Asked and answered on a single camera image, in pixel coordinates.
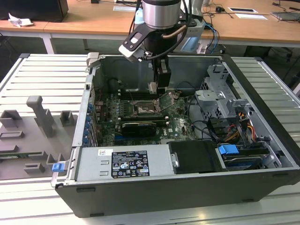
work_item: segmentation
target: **blue cable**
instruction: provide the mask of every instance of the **blue cable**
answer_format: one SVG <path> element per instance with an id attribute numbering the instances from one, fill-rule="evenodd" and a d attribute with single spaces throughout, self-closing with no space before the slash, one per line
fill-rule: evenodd
<path id="1" fill-rule="evenodd" d="M 214 28 L 212 28 L 211 26 L 209 26 L 207 23 L 205 25 L 208 26 L 214 32 L 214 35 L 215 35 L 215 45 L 214 45 L 214 48 L 211 51 L 211 54 L 213 54 L 213 52 L 214 52 L 214 50 L 217 46 L 217 33 L 216 33 L 216 30 Z"/>

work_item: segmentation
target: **barcode sticker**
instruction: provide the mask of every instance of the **barcode sticker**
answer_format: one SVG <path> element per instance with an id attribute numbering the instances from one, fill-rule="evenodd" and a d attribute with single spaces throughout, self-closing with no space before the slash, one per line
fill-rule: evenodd
<path id="1" fill-rule="evenodd" d="M 98 156 L 111 156 L 113 149 L 99 149 Z"/>

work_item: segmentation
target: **warning label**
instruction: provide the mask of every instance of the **warning label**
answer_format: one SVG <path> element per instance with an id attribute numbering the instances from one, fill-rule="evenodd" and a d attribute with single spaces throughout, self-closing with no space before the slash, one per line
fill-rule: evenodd
<path id="1" fill-rule="evenodd" d="M 150 176 L 147 151 L 124 151 L 112 153 L 112 177 Z"/>

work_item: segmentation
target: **desk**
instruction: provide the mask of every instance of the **desk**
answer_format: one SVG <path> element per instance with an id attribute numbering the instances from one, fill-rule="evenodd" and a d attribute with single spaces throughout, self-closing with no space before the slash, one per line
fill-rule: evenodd
<path id="1" fill-rule="evenodd" d="M 273 6 L 275 0 L 214 0 L 221 4 L 226 12 L 232 13 L 228 7 L 253 8 L 257 14 L 281 12 L 283 9 Z M 300 8 L 296 2 L 281 1 L 281 6 L 291 11 L 289 7 Z M 202 11 L 215 12 L 216 6 L 204 7 Z M 257 45 L 277 47 L 300 47 L 300 24 L 297 22 L 278 22 L 273 15 L 264 15 L 268 20 L 239 19 L 235 14 L 215 15 L 212 18 L 214 28 L 220 33 L 220 44 Z M 211 32 L 206 30 L 202 39 L 211 39 Z"/>
<path id="2" fill-rule="evenodd" d="M 215 4 L 222 4 L 227 12 L 227 7 L 254 8 L 259 14 L 282 11 L 273 6 L 272 2 L 214 0 Z M 91 4 L 89 0 L 68 0 L 68 15 L 61 23 L 34 22 L 35 26 L 17 28 L 8 21 L 0 21 L 0 32 L 6 36 L 42 38 L 49 54 L 55 53 L 52 38 L 124 40 L 134 13 L 113 11 L 114 5 L 113 2 Z M 282 1 L 281 5 L 288 9 L 299 8 L 300 4 Z M 215 10 L 214 5 L 211 5 L 211 10 Z M 300 24 L 296 22 L 278 22 L 272 15 L 265 16 L 268 20 L 239 19 L 234 14 L 232 16 L 234 19 L 229 15 L 215 15 L 213 18 L 213 24 L 220 33 L 220 44 L 300 47 Z M 211 40 L 211 31 L 205 30 L 202 39 Z"/>

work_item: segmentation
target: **robotic arm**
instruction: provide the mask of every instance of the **robotic arm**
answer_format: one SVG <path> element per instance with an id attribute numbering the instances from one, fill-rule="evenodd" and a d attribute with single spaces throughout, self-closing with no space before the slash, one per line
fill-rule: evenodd
<path id="1" fill-rule="evenodd" d="M 164 93 L 169 85 L 171 70 L 167 54 L 184 39 L 192 20 L 191 0 L 186 12 L 185 23 L 179 23 L 181 0 L 143 0 L 144 24 L 136 27 L 119 47 L 119 51 L 130 61 L 151 60 L 154 79 L 149 88 L 153 93 Z"/>

